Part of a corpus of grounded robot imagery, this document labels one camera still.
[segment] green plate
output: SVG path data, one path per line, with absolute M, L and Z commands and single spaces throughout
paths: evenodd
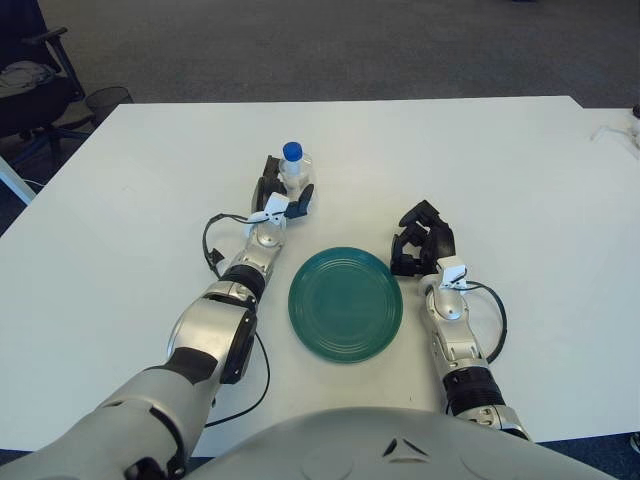
M 330 248 L 298 270 L 289 290 L 289 317 L 311 351 L 334 362 L 360 362 L 393 340 L 402 297 L 376 257 L 357 248 Z

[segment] wastebasket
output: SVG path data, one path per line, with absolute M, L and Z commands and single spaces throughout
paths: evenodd
M 129 91 L 124 87 L 107 87 L 97 90 L 84 100 L 85 105 L 94 114 L 93 126 L 100 125 L 115 108 L 123 103 L 133 103 Z

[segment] cable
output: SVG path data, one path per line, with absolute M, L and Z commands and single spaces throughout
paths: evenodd
M 220 425 L 221 423 L 225 423 L 225 422 L 228 422 L 229 420 L 234 420 L 234 419 L 236 419 L 238 417 L 246 415 L 251 410 L 253 410 L 258 405 L 260 405 L 260 403 L 262 403 L 262 400 L 264 400 L 264 397 L 267 395 L 267 391 L 269 390 L 269 383 L 271 383 L 271 367 L 269 366 L 269 357 L 267 356 L 267 350 L 264 348 L 264 344 L 262 343 L 262 340 L 260 339 L 260 335 L 258 335 L 258 332 L 256 332 L 256 338 L 258 339 L 258 342 L 260 343 L 260 348 L 262 349 L 262 354 L 264 355 L 264 363 L 267 366 L 267 384 L 264 387 L 264 392 L 262 392 L 262 395 L 260 396 L 258 401 L 256 403 L 254 403 L 253 405 L 251 405 L 246 410 L 238 412 L 235 415 L 230 415 L 228 417 L 221 418 L 220 420 L 216 420 L 215 422 L 209 422 L 209 423 L 205 424 L 204 428 L 209 428 L 209 427 L 213 427 L 215 425 Z
M 500 310 L 500 318 L 502 319 L 500 337 L 498 338 L 498 344 L 496 345 L 496 348 L 494 348 L 493 352 L 491 352 L 487 356 L 487 363 L 492 363 L 496 358 L 498 358 L 498 355 L 500 355 L 500 352 L 502 352 L 502 348 L 504 347 L 504 342 L 507 339 L 507 311 L 504 308 L 504 303 L 502 303 L 502 300 L 500 299 L 500 297 L 498 296 L 498 294 L 495 292 L 493 288 L 488 287 L 480 282 L 472 282 L 471 280 L 467 280 L 467 283 L 474 286 L 469 288 L 454 288 L 454 290 L 468 292 L 470 290 L 477 290 L 479 288 L 484 288 L 487 292 L 491 294 L 493 299 L 496 301 L 496 304 L 498 305 L 498 310 Z
M 44 183 L 36 182 L 35 180 L 29 180 L 28 178 L 23 178 L 22 181 L 26 183 L 33 183 L 34 185 L 38 185 L 39 187 L 43 188 L 46 186 Z
M 280 215 L 281 213 L 284 213 L 284 212 L 274 213 L 273 215 Z M 213 225 L 217 221 L 222 220 L 224 218 L 230 218 L 231 220 L 234 220 L 238 223 L 242 223 L 243 225 L 255 225 L 257 223 L 264 223 L 269 221 L 268 218 L 265 218 L 264 220 L 256 220 L 254 222 L 249 222 L 247 217 L 243 217 L 242 215 L 236 215 L 233 213 L 219 213 L 215 217 L 211 217 L 209 219 L 209 221 L 204 227 L 204 231 L 202 232 L 202 253 L 204 254 L 204 259 L 206 260 L 207 265 L 209 265 L 209 268 L 214 273 L 214 275 L 218 278 L 218 280 L 220 280 L 220 272 L 218 271 L 217 265 L 221 260 L 224 259 L 224 255 L 222 255 L 215 248 L 212 250 L 209 250 L 209 246 L 207 244 L 207 232 L 209 231 L 209 228 L 211 228 L 211 225 Z

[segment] black office chair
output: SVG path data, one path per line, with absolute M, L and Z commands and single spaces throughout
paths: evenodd
M 75 132 L 92 119 L 85 117 L 71 124 L 54 127 L 72 102 L 85 93 L 78 81 L 60 36 L 67 29 L 48 30 L 37 0 L 0 0 L 0 70 L 21 60 L 49 65 L 56 72 L 64 69 L 65 77 L 40 85 L 26 93 L 0 98 L 0 138 L 20 134 L 32 143 L 13 162 L 20 162 L 49 144 L 54 159 L 60 154 L 60 139 L 86 140 L 88 133 Z M 60 62 L 49 52 L 47 44 Z

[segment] water bottle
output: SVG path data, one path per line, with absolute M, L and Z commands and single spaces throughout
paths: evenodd
M 311 157 L 302 151 L 298 142 L 289 142 L 282 147 L 284 158 L 280 160 L 280 174 L 287 189 L 287 197 L 295 202 L 302 190 L 312 183 L 313 169 Z

